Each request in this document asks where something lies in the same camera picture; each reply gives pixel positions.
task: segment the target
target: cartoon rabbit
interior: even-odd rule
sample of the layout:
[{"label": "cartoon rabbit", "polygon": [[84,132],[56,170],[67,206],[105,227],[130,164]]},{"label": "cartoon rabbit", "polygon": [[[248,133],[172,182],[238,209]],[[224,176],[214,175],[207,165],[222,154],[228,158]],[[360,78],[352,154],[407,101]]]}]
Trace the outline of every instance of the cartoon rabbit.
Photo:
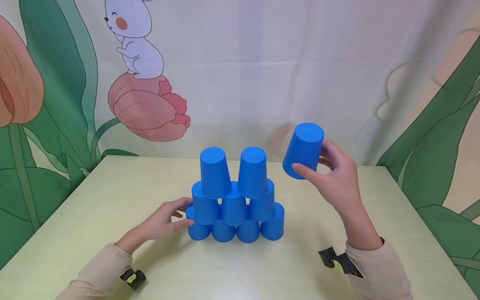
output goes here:
[{"label": "cartoon rabbit", "polygon": [[152,31],[146,1],[151,0],[105,0],[105,21],[121,42],[117,52],[136,79],[157,78],[164,68],[162,55],[145,38]]}]

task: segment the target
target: light green tabletop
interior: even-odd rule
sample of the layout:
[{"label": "light green tabletop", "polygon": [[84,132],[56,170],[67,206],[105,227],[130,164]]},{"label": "light green tabletop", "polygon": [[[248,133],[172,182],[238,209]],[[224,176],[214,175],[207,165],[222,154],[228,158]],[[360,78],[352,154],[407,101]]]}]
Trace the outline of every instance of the light green tabletop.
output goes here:
[{"label": "light green tabletop", "polygon": [[[51,300],[108,242],[162,202],[190,196],[200,179],[197,159],[108,156],[0,271],[0,298]],[[236,180],[239,163],[229,162]],[[122,283],[113,299],[354,299],[347,277],[323,266],[318,251],[343,253],[346,236],[332,207],[305,180],[268,163],[285,234],[243,244],[193,241],[186,231],[149,242],[133,267],[148,282]],[[383,167],[359,167],[364,204],[379,233],[396,248],[420,300],[476,297]]]}]

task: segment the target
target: blue plastic cup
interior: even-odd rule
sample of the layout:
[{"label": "blue plastic cup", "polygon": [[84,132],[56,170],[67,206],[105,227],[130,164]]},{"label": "blue plastic cup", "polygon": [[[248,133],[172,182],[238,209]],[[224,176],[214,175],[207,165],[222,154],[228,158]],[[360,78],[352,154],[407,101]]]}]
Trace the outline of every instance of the blue plastic cup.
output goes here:
[{"label": "blue plastic cup", "polygon": [[200,153],[202,190],[210,199],[220,199],[232,189],[225,152],[217,147],[206,148]]},{"label": "blue plastic cup", "polygon": [[230,226],[238,226],[247,219],[247,201],[240,195],[237,182],[232,181],[232,190],[222,198],[222,220]]},{"label": "blue plastic cup", "polygon": [[283,236],[285,222],[285,209],[280,203],[275,202],[275,214],[268,222],[262,222],[260,232],[267,240],[279,240]]},{"label": "blue plastic cup", "polygon": [[258,199],[250,199],[250,216],[253,220],[265,222],[274,216],[275,211],[275,185],[267,179],[267,193]]},{"label": "blue plastic cup", "polygon": [[238,190],[245,198],[260,198],[267,191],[267,156],[258,147],[245,148],[240,156]]},{"label": "blue plastic cup", "polygon": [[[193,211],[193,204],[190,204],[185,210],[187,219],[195,220],[195,213]],[[188,227],[188,235],[192,240],[205,240],[212,232],[212,225],[201,225],[195,222],[192,226]]]},{"label": "blue plastic cup", "polygon": [[283,159],[283,170],[295,179],[305,178],[292,169],[293,163],[301,163],[316,171],[324,136],[324,130],[318,125],[313,123],[297,125]]},{"label": "blue plastic cup", "polygon": [[212,236],[216,241],[226,243],[235,236],[235,227],[220,219],[212,224]]},{"label": "blue plastic cup", "polygon": [[244,243],[253,243],[260,236],[260,226],[258,221],[252,220],[249,216],[241,225],[237,226],[237,238]]},{"label": "blue plastic cup", "polygon": [[210,225],[220,219],[218,200],[205,196],[200,181],[192,186],[192,199],[195,207],[195,222],[201,225]]}]

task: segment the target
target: beige sleeve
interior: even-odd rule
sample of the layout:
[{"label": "beige sleeve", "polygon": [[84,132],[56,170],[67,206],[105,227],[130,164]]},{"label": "beige sleeve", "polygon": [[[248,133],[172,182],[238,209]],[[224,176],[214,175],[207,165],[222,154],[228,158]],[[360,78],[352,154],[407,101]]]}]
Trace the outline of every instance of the beige sleeve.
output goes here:
[{"label": "beige sleeve", "polygon": [[100,300],[113,294],[132,256],[110,243],[97,253],[56,300]]},{"label": "beige sleeve", "polygon": [[389,242],[374,251],[357,250],[347,242],[346,253],[363,275],[348,276],[359,300],[413,300],[402,262]]}]

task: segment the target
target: tulip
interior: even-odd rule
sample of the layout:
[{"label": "tulip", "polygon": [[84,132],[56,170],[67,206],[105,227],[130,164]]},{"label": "tulip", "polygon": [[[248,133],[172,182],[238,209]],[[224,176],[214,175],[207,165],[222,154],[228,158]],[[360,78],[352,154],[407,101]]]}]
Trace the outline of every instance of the tulip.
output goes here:
[{"label": "tulip", "polygon": [[43,81],[15,29],[0,16],[0,127],[25,124],[40,112]]},{"label": "tulip", "polygon": [[110,88],[108,105],[117,119],[136,135],[154,142],[181,138],[190,126],[187,102],[171,92],[164,76],[135,79],[121,75]]}]

